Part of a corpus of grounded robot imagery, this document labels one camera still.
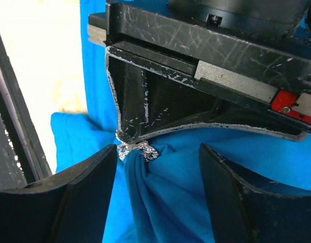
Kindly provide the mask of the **blue garment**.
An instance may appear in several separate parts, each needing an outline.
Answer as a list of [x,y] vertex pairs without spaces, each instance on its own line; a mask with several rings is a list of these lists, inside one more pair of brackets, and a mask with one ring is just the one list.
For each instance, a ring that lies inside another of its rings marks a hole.
[[[90,13],[104,1],[80,2],[82,61],[88,114],[54,113],[57,172],[98,152],[115,137],[117,117],[105,72],[105,50],[88,41]],[[117,165],[103,242],[213,242],[199,169],[199,147],[277,182],[311,190],[311,135],[291,142],[229,129],[181,130],[150,141],[149,164],[132,151]]]

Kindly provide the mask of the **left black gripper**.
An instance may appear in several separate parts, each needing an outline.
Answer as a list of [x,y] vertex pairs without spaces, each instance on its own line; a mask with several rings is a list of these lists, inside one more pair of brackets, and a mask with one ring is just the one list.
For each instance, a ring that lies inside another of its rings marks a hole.
[[155,50],[192,64],[197,88],[261,114],[311,127],[311,36],[191,1],[107,3],[90,14],[105,44]]

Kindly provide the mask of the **silver leaf brooch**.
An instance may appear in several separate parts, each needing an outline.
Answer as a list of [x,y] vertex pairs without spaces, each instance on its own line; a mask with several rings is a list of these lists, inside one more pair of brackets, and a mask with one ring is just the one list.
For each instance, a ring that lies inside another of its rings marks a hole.
[[159,156],[159,152],[152,147],[148,141],[142,141],[138,143],[128,144],[123,142],[119,136],[118,132],[115,133],[115,137],[120,142],[117,145],[118,157],[121,161],[124,161],[125,158],[129,155],[130,152],[137,150],[144,157],[145,162],[149,163],[155,160]]

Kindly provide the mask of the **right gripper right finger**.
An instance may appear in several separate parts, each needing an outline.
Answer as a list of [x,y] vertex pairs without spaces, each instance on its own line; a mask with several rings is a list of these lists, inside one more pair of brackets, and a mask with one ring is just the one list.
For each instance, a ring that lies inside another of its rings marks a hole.
[[311,242],[311,191],[255,173],[202,143],[199,165],[215,242]]

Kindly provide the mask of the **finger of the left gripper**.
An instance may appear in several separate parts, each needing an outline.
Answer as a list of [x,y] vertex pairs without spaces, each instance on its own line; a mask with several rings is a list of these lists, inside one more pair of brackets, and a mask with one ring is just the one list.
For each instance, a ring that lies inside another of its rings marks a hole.
[[106,71],[128,144],[170,132],[225,128],[302,141],[305,127],[272,113],[266,101],[194,79],[195,65],[129,42],[106,48]]

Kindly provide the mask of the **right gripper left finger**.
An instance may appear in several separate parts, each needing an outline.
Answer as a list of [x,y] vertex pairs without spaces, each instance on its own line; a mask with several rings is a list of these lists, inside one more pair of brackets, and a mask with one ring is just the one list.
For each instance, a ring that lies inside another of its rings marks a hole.
[[101,242],[116,166],[111,144],[24,188],[0,190],[0,242]]

